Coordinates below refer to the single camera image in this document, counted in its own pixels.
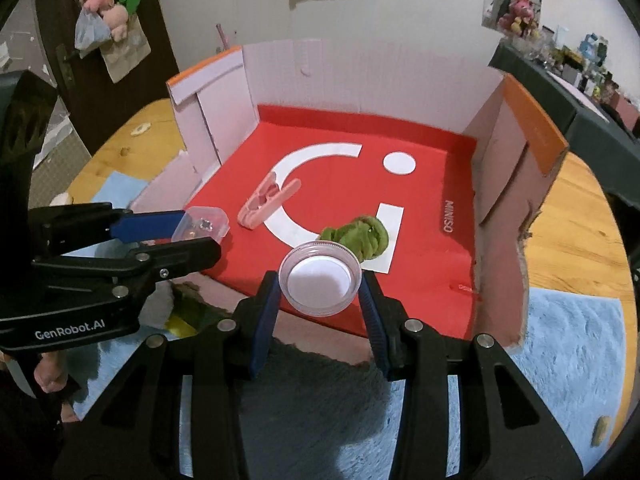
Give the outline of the person's left hand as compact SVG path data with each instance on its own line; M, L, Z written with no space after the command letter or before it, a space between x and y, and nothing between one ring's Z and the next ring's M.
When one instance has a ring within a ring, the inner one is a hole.
M68 379L67 352L64 350L44 352L40 356L41 359L34 370L36 383L44 393L61 391ZM5 370L11 361L12 358L1 351L1 369ZM63 424L79 422L78 416L68 401L62 403L61 420Z

